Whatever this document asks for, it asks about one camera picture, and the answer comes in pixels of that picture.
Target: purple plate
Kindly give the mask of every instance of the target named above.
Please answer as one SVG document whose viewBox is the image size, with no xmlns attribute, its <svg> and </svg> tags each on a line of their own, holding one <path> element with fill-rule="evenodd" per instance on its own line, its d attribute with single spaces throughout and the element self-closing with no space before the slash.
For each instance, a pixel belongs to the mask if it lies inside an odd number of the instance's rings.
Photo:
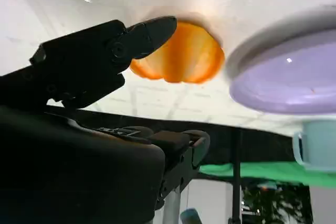
<svg viewBox="0 0 336 224">
<path fill-rule="evenodd" d="M 259 53 L 233 79 L 230 93 L 259 111 L 336 113 L 336 29 L 291 38 Z"/>
</svg>

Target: white wall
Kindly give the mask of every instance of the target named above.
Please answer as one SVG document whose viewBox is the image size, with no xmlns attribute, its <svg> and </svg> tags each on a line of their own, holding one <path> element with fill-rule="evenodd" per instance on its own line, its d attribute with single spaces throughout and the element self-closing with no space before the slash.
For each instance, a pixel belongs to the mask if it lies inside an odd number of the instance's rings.
<svg viewBox="0 0 336 224">
<path fill-rule="evenodd" d="M 181 194 L 180 212 L 187 208 L 195 208 L 203 224 L 227 223 L 232 215 L 232 185 L 212 180 L 192 180 Z M 156 211 L 153 223 L 161 224 L 162 218 L 163 208 Z"/>
<path fill-rule="evenodd" d="M 336 189 L 310 187 L 314 224 L 334 224 Z"/>
</svg>

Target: black fabric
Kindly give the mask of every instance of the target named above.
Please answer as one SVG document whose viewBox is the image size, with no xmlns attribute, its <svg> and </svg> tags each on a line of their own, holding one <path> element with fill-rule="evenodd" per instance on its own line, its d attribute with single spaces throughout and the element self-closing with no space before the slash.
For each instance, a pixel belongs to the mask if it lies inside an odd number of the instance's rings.
<svg viewBox="0 0 336 224">
<path fill-rule="evenodd" d="M 201 130 L 211 137 L 209 152 L 202 164 L 227 164 L 231 157 L 231 139 L 234 127 L 209 123 L 165 121 L 136 118 L 132 116 L 106 114 L 85 110 L 65 111 L 64 108 L 49 106 L 49 112 L 64 115 L 90 128 L 116 128 L 125 126 L 145 126 L 154 132 L 167 130 L 183 132 Z M 291 138 L 259 130 L 242 129 L 241 162 L 292 162 L 295 161 Z"/>
</svg>

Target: blue object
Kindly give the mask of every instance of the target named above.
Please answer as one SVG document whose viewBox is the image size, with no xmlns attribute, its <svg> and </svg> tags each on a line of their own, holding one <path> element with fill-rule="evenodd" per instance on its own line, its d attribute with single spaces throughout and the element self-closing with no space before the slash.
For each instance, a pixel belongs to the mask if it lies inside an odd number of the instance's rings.
<svg viewBox="0 0 336 224">
<path fill-rule="evenodd" d="M 336 121 L 320 120 L 303 123 L 303 131 L 293 136 L 292 144 L 296 162 L 305 169 L 336 172 Z"/>
</svg>

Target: screw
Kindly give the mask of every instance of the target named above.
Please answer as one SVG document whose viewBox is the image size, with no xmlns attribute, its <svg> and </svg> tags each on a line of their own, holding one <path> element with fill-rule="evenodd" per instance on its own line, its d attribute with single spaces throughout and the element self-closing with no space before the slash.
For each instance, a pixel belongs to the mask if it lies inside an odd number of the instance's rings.
<svg viewBox="0 0 336 224">
<path fill-rule="evenodd" d="M 33 79 L 33 75 L 29 72 L 25 72 L 22 74 L 23 78 L 27 81 L 31 81 Z"/>
<path fill-rule="evenodd" d="M 57 91 L 56 86 L 53 84 L 49 84 L 46 89 L 47 89 L 47 92 L 50 94 L 54 94 Z"/>
<path fill-rule="evenodd" d="M 112 46 L 112 52 L 117 58 L 122 58 L 125 54 L 123 44 L 120 42 L 114 43 Z"/>
</svg>

